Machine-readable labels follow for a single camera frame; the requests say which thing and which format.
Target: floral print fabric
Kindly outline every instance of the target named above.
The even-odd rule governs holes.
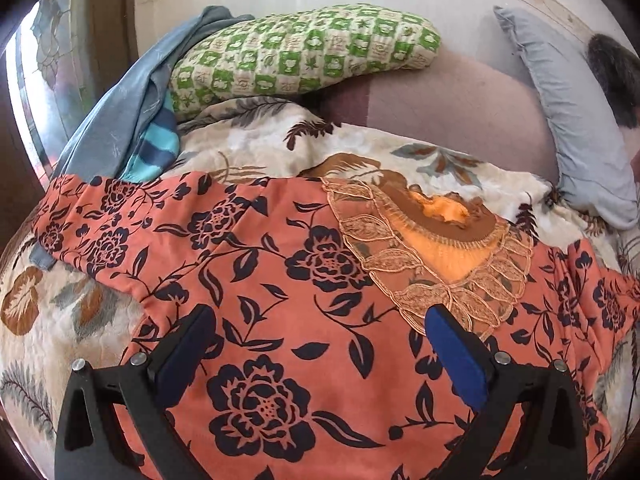
[[[193,384],[167,412],[210,475],[434,475],[472,413],[428,340],[344,244],[321,182],[224,186],[187,173],[135,185],[121,204],[119,196],[103,202],[115,182],[59,178],[34,234],[53,240],[56,258],[142,303],[146,316],[124,359],[149,352],[196,305],[212,307],[216,335]],[[592,478],[610,447],[593,387],[639,300],[636,280],[599,268],[588,242],[566,253],[537,243],[520,302],[485,341],[517,362],[567,362]],[[158,478],[124,410],[120,420],[142,471]],[[500,469],[517,420],[490,472]]]

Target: dress sleeve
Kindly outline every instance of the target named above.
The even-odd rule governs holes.
[[[49,186],[33,232],[55,259],[142,302],[195,268],[196,252],[216,250],[230,208],[237,221],[263,189],[242,186],[238,197],[237,186],[195,172],[144,184],[65,175]]]

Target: blanket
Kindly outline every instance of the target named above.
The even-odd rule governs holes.
[[[201,40],[230,25],[226,7],[206,7],[200,16],[167,33],[111,88],[73,134],[53,173],[117,176],[130,182],[152,180],[171,164],[180,143],[167,87],[178,60]],[[49,269],[54,261],[39,245],[31,261]]]
[[[207,171],[216,182],[242,184],[264,176],[334,176],[373,184],[391,180],[426,194],[456,192],[466,200],[478,196],[492,212],[548,245],[565,248],[588,238],[598,263],[620,270],[606,225],[567,208],[548,182],[530,173],[500,170],[464,153],[372,128],[327,123],[266,96],[212,105],[178,130],[180,155],[162,178]],[[52,478],[70,364],[83,357],[94,367],[116,365],[143,313],[130,296],[63,263],[37,269],[28,257],[33,244],[26,225],[0,264],[0,398],[24,447]],[[598,408],[611,423],[612,450],[640,416],[636,400],[626,421],[635,344],[631,331],[596,386]]]

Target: metal screw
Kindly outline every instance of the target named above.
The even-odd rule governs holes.
[[[146,363],[146,354],[144,352],[138,352],[129,359],[129,362],[134,366],[143,365]]]
[[[79,372],[86,365],[86,361],[82,358],[76,359],[71,363],[71,369],[75,372]]]
[[[511,362],[511,356],[507,352],[496,352],[494,354],[495,362],[499,365],[508,365]]]
[[[563,374],[569,370],[569,367],[566,365],[564,361],[562,361],[562,359],[556,359],[554,361],[554,368],[559,372],[562,372]]]

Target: pillow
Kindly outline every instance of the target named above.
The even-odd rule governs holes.
[[[444,46],[428,70],[353,77],[307,94],[303,105],[326,121],[423,140],[558,182],[556,146],[535,89]]]
[[[638,220],[633,172],[584,55],[526,10],[494,7],[494,12],[540,94],[556,142],[559,190],[574,209],[600,215],[617,229],[631,228]]]
[[[415,14],[366,4],[267,16],[227,27],[194,46],[169,84],[178,120],[216,100],[302,94],[352,75],[423,68],[440,46]]]

